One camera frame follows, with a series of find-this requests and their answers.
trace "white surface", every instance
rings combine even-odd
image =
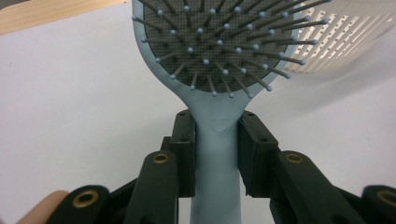
[[[0,218],[14,223],[56,189],[114,190],[172,132],[180,100],[147,69],[131,4],[0,36]],[[393,29],[348,68],[278,78],[247,107],[282,150],[309,156],[334,185],[396,187]],[[243,196],[244,223],[273,223]],[[180,223],[190,202],[181,200]]]

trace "perforated basket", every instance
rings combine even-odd
[[[286,69],[316,73],[350,63],[395,26],[396,0],[333,0],[301,14],[302,17],[306,15],[311,16],[311,21],[329,18],[330,23],[300,29],[299,40],[317,39],[318,44],[298,46],[292,57],[305,59],[306,65],[288,63]]]

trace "hairbrush bristle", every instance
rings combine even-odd
[[[144,5],[143,18],[152,53],[170,78],[191,90],[228,93],[259,83],[268,74],[290,75],[275,69],[281,62],[304,64],[304,60],[285,57],[289,45],[315,45],[317,40],[297,41],[292,30],[326,24],[327,20],[297,20],[292,14],[331,0],[138,0]]]

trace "hairbrush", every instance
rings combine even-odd
[[[241,223],[237,122],[250,100],[283,72],[298,30],[328,20],[300,18],[331,0],[136,0],[134,35],[148,68],[196,121],[192,224]]]

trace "white plastic basket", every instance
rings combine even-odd
[[[305,59],[306,65],[288,63],[296,73],[315,73],[339,68],[363,54],[396,24],[396,0],[333,0],[302,12],[311,21],[330,19],[323,26],[303,28],[299,40],[317,39],[315,46],[298,46],[292,58]]]

